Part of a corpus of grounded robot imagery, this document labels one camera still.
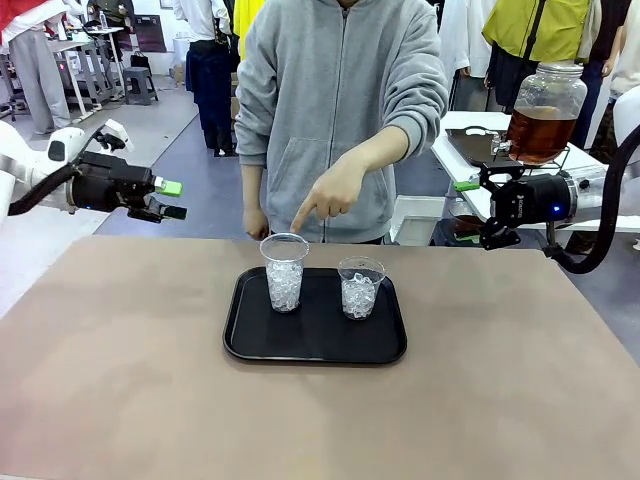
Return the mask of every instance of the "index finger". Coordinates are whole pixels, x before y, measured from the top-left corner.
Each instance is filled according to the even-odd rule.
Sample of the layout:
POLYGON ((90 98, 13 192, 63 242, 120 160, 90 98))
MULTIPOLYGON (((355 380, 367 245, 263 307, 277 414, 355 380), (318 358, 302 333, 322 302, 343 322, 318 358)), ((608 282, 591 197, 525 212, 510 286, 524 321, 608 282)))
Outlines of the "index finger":
POLYGON ((304 202, 302 202, 302 205, 300 205, 298 213, 296 213, 296 217, 291 223, 291 232, 298 233, 300 231, 302 225, 304 225, 304 222, 307 220, 309 214, 313 212, 314 208, 316 208, 316 202, 311 198, 311 195, 309 195, 304 202))

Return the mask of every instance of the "gray hoodie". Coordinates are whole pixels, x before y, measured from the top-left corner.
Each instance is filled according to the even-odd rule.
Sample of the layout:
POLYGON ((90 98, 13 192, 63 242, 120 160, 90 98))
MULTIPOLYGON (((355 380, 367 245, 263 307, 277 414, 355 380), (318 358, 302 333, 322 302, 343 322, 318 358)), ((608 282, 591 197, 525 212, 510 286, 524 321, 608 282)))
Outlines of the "gray hoodie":
MULTIPOLYGON (((316 179, 342 154, 395 125, 407 156, 435 140, 447 104, 435 10, 426 0, 267 0, 238 68, 237 151, 267 169, 266 214, 289 231, 316 179)), ((393 166, 368 173, 356 204, 301 235, 359 243, 385 235, 395 203, 393 166)))

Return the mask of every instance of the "gray floor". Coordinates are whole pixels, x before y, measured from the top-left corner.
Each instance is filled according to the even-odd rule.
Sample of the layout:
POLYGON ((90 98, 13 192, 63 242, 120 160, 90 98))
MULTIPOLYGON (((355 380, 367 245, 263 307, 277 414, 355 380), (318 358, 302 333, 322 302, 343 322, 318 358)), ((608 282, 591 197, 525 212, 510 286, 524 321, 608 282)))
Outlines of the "gray floor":
MULTIPOLYGON (((235 158, 210 158, 196 120, 182 132, 155 164, 154 172, 184 183, 180 199, 167 199, 189 209, 184 222, 160 225, 112 214, 97 233, 191 238, 246 239, 242 228, 240 168, 235 158)), ((397 168, 401 195, 444 196, 447 174, 429 152, 397 168)), ((525 238, 530 247, 537 245, 525 238)), ((631 235, 616 237, 604 264, 590 275, 569 275, 614 334, 640 364, 640 254, 631 248, 631 235)))
MULTIPOLYGON (((152 165, 197 114, 192 95, 184 87, 176 88, 166 77, 154 80, 160 102, 148 107, 105 103, 102 111, 76 126, 93 132, 109 118, 122 123, 136 149, 118 155, 133 164, 152 165)), ((3 87, 0 82, 0 99, 3 87)), ((33 135, 29 115, 18 115, 15 122, 9 117, 0 121, 16 128, 30 148, 46 150, 48 137, 33 135)), ((81 210, 69 215, 38 206, 25 215, 5 219, 0 225, 0 321, 73 242, 93 234, 106 218, 102 212, 81 210)))

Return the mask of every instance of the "iced tea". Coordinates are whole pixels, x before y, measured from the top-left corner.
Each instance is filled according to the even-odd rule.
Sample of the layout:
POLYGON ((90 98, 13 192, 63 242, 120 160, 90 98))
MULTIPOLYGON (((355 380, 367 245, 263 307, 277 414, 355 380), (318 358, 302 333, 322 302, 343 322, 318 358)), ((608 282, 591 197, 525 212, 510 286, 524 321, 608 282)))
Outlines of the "iced tea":
POLYGON ((564 120, 555 107, 518 108, 511 117, 509 157, 528 165, 543 165, 567 146, 576 120, 564 120))

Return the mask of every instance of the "hoodie zipper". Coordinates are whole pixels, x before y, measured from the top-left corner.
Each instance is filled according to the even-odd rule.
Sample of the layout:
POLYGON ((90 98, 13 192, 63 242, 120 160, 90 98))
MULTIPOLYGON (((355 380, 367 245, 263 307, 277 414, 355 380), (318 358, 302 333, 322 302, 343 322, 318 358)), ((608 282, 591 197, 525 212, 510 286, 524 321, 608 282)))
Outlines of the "hoodie zipper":
MULTIPOLYGON (((338 101, 340 98, 340 84, 342 83, 342 57, 344 56, 344 37, 347 31, 347 17, 349 16, 349 9, 342 9, 342 40, 340 41, 340 58, 338 59, 338 87, 336 89, 336 103, 333 110, 333 127, 331 129, 331 141, 329 142, 329 158, 327 158, 327 170, 331 168, 331 156, 333 155, 333 143, 336 136, 336 120, 338 117, 338 101)), ((322 222, 322 243, 327 241, 327 222, 322 222)))

